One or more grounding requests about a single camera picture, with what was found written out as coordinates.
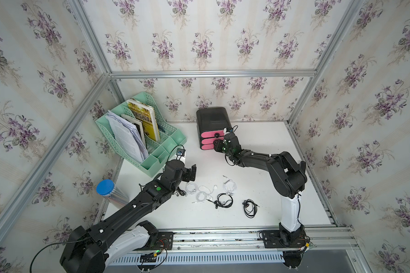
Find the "pink top drawer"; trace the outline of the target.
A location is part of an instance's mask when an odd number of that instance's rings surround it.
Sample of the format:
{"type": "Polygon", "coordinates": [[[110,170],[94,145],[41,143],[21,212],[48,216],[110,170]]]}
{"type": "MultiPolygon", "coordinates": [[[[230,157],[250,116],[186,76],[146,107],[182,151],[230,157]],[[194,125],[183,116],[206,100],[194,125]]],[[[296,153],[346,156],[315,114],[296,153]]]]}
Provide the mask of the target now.
{"type": "Polygon", "coordinates": [[[224,136],[224,130],[204,131],[200,134],[201,138],[220,138],[224,136]]]}

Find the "black pink drawer cabinet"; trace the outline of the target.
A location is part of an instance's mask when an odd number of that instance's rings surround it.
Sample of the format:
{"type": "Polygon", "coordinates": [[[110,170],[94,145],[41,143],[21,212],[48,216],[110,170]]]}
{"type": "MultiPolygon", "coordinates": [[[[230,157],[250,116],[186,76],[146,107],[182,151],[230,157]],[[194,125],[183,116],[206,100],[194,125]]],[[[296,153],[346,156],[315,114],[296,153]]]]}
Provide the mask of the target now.
{"type": "Polygon", "coordinates": [[[197,115],[197,131],[199,146],[201,150],[213,150],[214,141],[220,138],[201,138],[200,134],[204,131],[225,130],[232,127],[228,113],[224,107],[212,107],[199,109],[197,115]]]}

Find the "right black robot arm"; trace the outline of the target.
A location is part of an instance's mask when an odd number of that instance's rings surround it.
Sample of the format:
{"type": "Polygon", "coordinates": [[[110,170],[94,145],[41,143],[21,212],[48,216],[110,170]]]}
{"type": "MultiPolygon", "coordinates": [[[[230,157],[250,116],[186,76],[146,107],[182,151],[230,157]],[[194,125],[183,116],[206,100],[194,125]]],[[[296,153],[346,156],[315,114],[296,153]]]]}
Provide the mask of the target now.
{"type": "Polygon", "coordinates": [[[279,154],[263,154],[243,149],[234,132],[225,133],[223,139],[213,142],[216,152],[239,167],[251,167],[267,171],[275,190],[282,196],[282,218],[279,239],[285,245],[304,237],[304,225],[300,221],[301,192],[307,182],[306,162],[296,162],[292,155],[283,151],[279,154]]]}

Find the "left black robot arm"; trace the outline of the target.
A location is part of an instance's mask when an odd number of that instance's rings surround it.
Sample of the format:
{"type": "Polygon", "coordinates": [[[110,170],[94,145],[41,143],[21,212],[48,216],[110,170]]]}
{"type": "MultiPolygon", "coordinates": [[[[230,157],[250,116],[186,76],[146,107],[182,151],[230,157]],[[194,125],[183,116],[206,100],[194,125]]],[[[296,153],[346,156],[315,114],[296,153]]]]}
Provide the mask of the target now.
{"type": "Polygon", "coordinates": [[[108,248],[138,220],[169,200],[181,182],[193,182],[196,173],[196,165],[186,168],[178,159],[167,162],[164,171],[116,213],[87,229],[74,229],[61,255],[61,266],[67,273],[102,273],[108,248]]]}

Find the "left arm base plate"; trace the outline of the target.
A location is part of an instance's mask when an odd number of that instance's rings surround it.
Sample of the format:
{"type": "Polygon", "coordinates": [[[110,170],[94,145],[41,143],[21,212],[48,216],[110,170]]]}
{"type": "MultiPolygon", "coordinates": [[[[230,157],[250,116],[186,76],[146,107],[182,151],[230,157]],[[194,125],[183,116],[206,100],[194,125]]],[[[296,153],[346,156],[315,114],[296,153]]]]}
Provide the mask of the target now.
{"type": "Polygon", "coordinates": [[[146,245],[137,251],[147,251],[147,250],[171,250],[173,248],[173,232],[159,232],[155,236],[151,236],[146,245]]]}

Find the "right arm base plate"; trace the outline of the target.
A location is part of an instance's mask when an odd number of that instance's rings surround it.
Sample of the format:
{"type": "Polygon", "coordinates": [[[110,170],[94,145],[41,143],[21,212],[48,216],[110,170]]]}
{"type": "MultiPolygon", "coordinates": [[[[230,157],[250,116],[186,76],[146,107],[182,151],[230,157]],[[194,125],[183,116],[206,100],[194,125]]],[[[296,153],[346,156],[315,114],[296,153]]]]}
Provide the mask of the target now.
{"type": "Polygon", "coordinates": [[[259,233],[266,249],[298,248],[304,249],[310,244],[310,237],[301,226],[294,232],[284,228],[279,230],[263,230],[259,233]]]}

